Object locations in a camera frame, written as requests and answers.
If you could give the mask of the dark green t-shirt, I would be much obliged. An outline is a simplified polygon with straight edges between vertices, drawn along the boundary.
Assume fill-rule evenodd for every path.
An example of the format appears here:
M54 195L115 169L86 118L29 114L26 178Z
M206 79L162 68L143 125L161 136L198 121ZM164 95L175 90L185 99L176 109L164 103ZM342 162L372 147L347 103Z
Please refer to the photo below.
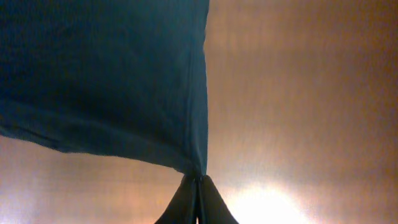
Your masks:
M1 0L1 134L206 172L207 0Z

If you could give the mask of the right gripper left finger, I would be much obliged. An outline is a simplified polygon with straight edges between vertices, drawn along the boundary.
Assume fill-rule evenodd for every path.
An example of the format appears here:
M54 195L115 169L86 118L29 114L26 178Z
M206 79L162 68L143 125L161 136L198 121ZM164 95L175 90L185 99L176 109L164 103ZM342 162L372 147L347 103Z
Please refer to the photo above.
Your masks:
M196 224L197 184L185 175L164 213L155 224Z

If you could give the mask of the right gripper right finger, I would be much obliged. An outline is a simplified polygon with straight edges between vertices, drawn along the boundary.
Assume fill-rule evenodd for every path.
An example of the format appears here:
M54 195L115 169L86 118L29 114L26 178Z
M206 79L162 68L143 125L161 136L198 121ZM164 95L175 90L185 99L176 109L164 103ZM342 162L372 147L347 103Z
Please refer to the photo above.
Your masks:
M204 175L198 184L199 224L238 224L214 182Z

